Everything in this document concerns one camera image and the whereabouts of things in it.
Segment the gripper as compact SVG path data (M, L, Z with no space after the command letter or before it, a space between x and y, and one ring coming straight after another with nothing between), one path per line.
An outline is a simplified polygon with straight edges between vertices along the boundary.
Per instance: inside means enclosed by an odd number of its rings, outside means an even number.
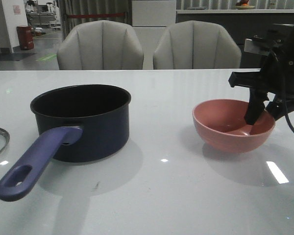
M233 72L229 84L250 88L244 116L248 125L254 125L264 111L264 102L269 100L267 92L279 94L285 91L288 97L283 100L275 96L266 106L275 121L294 112L294 30L282 46L272 48L260 71Z

